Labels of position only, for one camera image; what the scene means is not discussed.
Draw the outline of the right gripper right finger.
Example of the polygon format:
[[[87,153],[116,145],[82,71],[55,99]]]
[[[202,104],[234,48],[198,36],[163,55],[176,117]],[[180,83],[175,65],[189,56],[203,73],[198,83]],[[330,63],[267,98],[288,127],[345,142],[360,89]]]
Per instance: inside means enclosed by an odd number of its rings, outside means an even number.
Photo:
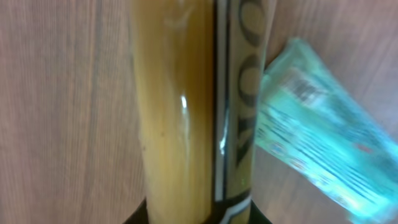
[[[251,201],[248,224],[272,224],[272,222],[261,212],[254,201]]]

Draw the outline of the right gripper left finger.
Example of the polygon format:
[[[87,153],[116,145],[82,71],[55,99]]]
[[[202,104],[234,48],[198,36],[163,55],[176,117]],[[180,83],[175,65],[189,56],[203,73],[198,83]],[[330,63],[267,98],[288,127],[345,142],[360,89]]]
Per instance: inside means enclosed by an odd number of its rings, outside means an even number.
[[[139,204],[137,209],[123,222],[123,224],[149,224],[146,199]]]

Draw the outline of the teal white packet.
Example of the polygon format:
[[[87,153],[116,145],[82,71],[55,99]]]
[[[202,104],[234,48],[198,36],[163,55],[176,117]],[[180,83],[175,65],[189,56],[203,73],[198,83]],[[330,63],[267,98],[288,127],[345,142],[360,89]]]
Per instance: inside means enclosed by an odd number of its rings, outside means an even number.
[[[397,218],[397,143],[311,46],[291,39],[261,81],[256,144],[345,208],[353,223]]]

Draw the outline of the red spaghetti packet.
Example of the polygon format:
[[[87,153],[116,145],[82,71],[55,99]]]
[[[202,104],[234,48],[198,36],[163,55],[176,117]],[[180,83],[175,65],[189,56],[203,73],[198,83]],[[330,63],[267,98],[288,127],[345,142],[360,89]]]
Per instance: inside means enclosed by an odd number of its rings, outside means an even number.
[[[248,223],[270,0],[129,3],[149,223]]]

